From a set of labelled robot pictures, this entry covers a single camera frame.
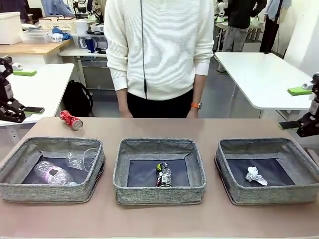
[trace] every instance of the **light blue shirt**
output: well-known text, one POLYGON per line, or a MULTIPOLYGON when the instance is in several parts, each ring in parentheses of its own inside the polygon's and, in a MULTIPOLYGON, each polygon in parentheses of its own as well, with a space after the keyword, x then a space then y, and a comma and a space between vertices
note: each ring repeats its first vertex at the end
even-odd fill
MULTIPOLYGON (((291 1, 292 0, 284 0, 282 7, 288 9, 291 7, 291 1)), ((270 0, 268 7, 266 9, 265 14, 268 15, 269 19, 275 20, 276 13, 278 11, 280 0, 270 0)))
POLYGON ((46 16, 74 16, 70 7, 63 0, 41 0, 41 2, 46 16))

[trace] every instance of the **can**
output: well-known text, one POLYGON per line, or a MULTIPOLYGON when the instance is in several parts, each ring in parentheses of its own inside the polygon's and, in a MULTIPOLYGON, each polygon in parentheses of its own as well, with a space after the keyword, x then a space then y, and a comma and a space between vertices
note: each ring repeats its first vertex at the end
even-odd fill
POLYGON ((94 41, 93 38, 88 36, 85 38, 85 44, 88 48, 88 52, 90 53, 94 53, 95 52, 95 48, 94 48, 94 41))
POLYGON ((80 130, 83 127, 83 121, 72 116, 69 111, 61 111, 60 119, 64 120, 73 130, 80 130))
POLYGON ((159 163, 156 166, 157 187, 172 187, 171 183, 171 169, 168 163, 159 163))

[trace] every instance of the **clear plastic bottle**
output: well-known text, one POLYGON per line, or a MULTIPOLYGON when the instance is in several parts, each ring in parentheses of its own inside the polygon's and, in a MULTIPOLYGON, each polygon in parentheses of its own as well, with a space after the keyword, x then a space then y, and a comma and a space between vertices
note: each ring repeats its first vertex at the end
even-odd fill
POLYGON ((48 161, 39 162, 35 166, 34 171, 48 184, 77 185, 67 171, 48 161))

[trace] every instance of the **black pants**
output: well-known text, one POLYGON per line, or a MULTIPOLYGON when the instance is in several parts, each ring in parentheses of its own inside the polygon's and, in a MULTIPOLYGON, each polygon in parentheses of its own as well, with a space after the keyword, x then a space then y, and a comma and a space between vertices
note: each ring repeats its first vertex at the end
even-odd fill
POLYGON ((128 93, 128 107, 134 118, 186 118, 193 90, 167 101, 146 100, 128 93))
POLYGON ((271 51, 275 43, 278 29, 279 29, 279 24, 275 23, 274 21, 270 20, 267 17, 264 36, 263 36, 263 40, 261 42, 261 46, 259 50, 260 52, 265 52, 267 46, 269 47, 268 48, 269 52, 271 51))

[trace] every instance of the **backpack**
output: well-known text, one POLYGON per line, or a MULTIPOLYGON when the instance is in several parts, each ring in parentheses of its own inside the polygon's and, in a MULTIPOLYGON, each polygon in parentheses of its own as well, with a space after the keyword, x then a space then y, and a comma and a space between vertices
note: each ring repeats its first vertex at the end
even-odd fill
POLYGON ((76 117, 88 117, 93 108, 90 92, 79 82, 68 83, 62 100, 65 109, 76 117))

